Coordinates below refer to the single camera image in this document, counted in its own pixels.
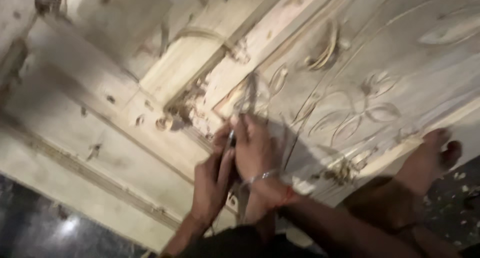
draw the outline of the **floor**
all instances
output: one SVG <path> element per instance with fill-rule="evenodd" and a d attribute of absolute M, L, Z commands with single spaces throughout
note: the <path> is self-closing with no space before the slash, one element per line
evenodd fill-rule
<path fill-rule="evenodd" d="M 0 176 L 0 258 L 139 258 L 146 250 Z"/>
<path fill-rule="evenodd" d="M 480 156 L 434 183 L 423 201 L 425 224 L 459 249 L 480 243 L 479 195 Z"/>
<path fill-rule="evenodd" d="M 480 156 L 435 182 L 425 224 L 459 249 L 480 243 Z M 0 175 L 0 258 L 140 258 L 146 250 Z"/>

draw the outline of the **wood shavings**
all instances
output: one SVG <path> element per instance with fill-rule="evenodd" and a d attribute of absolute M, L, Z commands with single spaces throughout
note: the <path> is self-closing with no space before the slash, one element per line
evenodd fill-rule
<path fill-rule="evenodd" d="M 155 126 L 159 131 L 170 130 L 173 126 L 173 120 L 170 118 L 159 118 L 155 121 Z"/>

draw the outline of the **foot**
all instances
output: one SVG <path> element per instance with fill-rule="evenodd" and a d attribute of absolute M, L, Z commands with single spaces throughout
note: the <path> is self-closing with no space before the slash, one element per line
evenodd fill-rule
<path fill-rule="evenodd" d="M 447 144 L 450 138 L 451 133 L 446 128 L 427 133 L 423 144 L 407 158 L 394 180 L 423 198 L 432 183 L 446 174 L 462 155 L 462 144 L 458 141 Z"/>
<path fill-rule="evenodd" d="M 447 129 L 436 129 L 407 158 L 393 178 L 382 178 L 360 188 L 344 204 L 348 211 L 385 231 L 394 232 L 419 220 L 419 207 L 432 183 L 461 156 L 461 144 L 450 139 Z"/>

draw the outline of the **wood carving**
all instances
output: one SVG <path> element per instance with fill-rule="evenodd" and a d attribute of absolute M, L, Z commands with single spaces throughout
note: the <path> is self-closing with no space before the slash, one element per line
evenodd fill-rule
<path fill-rule="evenodd" d="M 399 79 L 399 77 L 388 77 L 386 72 L 367 78 L 360 87 L 364 93 L 364 105 L 360 111 L 355 107 L 352 92 L 348 88 L 334 91 L 321 98 L 316 105 L 321 105 L 325 99 L 329 101 L 335 100 L 329 99 L 329 96 L 340 95 L 340 97 L 348 100 L 350 108 L 333 111 L 321 118 L 310 129 L 308 136 L 312 137 L 315 133 L 321 131 L 333 131 L 330 142 L 330 146 L 333 146 L 350 138 L 358 130 L 365 118 L 377 123 L 388 123 L 399 119 L 402 114 L 395 105 L 388 102 L 370 105 L 369 102 L 370 98 L 374 99 L 391 90 Z"/>

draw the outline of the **tiled floor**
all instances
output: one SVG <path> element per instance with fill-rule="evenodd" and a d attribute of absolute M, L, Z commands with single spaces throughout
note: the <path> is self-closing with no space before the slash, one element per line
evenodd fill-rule
<path fill-rule="evenodd" d="M 146 251 L 0 176 L 0 258 L 139 258 Z"/>

